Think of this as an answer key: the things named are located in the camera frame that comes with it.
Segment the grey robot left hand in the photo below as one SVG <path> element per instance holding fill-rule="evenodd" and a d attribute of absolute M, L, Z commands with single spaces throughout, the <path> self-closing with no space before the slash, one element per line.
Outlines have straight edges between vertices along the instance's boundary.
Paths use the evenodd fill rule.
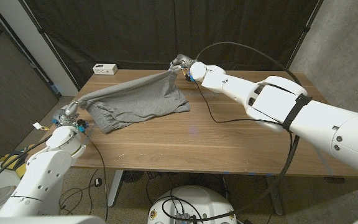
<path fill-rule="evenodd" d="M 64 107 L 56 110 L 52 115 L 52 123 L 55 124 L 56 127 L 73 126 L 77 130 L 79 130 L 79 132 L 85 132 L 85 130 L 89 127 L 89 124 L 83 119 L 78 119 L 78 106 L 78 102 L 73 101 L 65 105 Z"/>

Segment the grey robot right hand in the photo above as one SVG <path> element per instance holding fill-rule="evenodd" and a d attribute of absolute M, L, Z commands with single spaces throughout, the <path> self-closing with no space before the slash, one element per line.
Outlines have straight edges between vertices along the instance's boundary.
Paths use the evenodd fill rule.
<path fill-rule="evenodd" d="M 189 70 L 191 66 L 196 63 L 197 60 L 192 59 L 186 55 L 178 54 L 175 59 L 170 62 L 169 71 L 177 72 L 179 70 L 187 69 Z"/>

